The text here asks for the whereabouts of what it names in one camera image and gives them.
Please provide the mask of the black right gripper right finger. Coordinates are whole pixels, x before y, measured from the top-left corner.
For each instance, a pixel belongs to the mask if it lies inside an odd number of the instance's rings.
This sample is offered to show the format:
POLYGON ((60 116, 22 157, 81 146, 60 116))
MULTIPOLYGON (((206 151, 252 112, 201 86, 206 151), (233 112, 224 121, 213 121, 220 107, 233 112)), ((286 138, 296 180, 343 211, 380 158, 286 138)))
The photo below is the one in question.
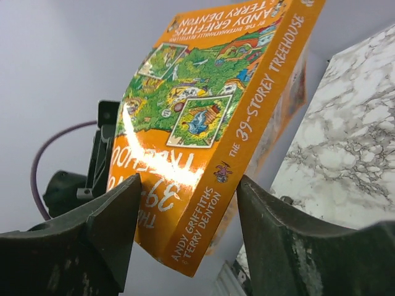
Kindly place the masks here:
POLYGON ((394 222, 332 224, 243 176, 239 217, 254 295, 393 295, 394 222))

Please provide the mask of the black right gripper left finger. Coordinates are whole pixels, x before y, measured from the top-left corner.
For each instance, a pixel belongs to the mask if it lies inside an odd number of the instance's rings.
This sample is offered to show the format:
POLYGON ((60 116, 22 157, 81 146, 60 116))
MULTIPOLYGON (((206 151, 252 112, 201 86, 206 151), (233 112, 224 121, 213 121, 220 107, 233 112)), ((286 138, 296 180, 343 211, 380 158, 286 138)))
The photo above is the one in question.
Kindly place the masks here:
POLYGON ((141 200, 135 174, 27 231, 1 234, 1 295, 119 295, 141 200))

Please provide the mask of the orange treehouse paperback book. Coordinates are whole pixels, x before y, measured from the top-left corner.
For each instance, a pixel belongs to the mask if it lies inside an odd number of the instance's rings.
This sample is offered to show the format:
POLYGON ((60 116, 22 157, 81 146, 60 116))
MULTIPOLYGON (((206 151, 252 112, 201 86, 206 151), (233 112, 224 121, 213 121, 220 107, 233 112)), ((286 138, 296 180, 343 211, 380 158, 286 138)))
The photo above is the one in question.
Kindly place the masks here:
POLYGON ((182 12, 120 102, 107 188, 141 178, 135 242, 193 277, 306 98, 323 1, 246 1, 182 12))

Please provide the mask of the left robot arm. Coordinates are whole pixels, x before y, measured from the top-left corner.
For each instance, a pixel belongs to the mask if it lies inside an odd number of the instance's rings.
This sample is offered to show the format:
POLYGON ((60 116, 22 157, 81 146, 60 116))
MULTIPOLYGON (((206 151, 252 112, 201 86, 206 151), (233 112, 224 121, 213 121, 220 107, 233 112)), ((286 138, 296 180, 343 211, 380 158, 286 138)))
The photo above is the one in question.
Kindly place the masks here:
POLYGON ((100 101, 96 119, 77 123, 57 132, 37 151, 30 169, 30 189, 44 220, 67 213, 105 193, 119 107, 120 103, 116 101, 100 101), (89 126, 94 128, 94 134, 85 162, 86 170, 57 170, 48 181, 44 193, 40 194, 38 167, 44 152, 56 140, 89 126))

